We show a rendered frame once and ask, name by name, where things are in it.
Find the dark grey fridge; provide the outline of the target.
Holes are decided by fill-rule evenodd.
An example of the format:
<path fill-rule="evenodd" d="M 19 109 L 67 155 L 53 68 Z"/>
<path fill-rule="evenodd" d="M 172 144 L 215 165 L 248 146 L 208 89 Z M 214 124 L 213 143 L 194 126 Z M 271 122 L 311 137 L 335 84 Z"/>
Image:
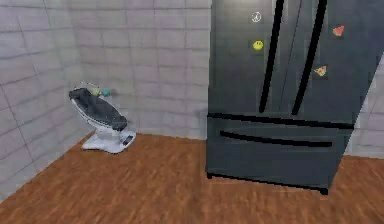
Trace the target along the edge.
<path fill-rule="evenodd" d="M 276 0 L 212 0 L 206 173 L 327 193 L 384 54 L 384 0 L 327 0 L 307 88 L 292 114 L 319 0 L 285 0 L 265 111 L 259 112 Z M 252 14 L 260 12 L 259 22 Z M 333 29 L 344 27 L 337 37 Z M 264 47 L 255 50 L 261 40 Z M 321 77 L 314 70 L 326 66 Z M 251 142 L 243 135 L 329 141 Z"/>

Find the white and black baby swing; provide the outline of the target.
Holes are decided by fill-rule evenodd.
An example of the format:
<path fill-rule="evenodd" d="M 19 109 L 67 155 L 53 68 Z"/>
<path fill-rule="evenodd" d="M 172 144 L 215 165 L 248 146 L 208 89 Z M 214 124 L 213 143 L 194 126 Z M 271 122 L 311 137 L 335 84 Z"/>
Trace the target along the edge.
<path fill-rule="evenodd" d="M 127 118 L 107 100 L 110 94 L 108 89 L 84 81 L 68 93 L 79 115 L 95 129 L 94 134 L 81 146 L 83 150 L 118 154 L 136 138 L 136 132 L 129 128 Z"/>

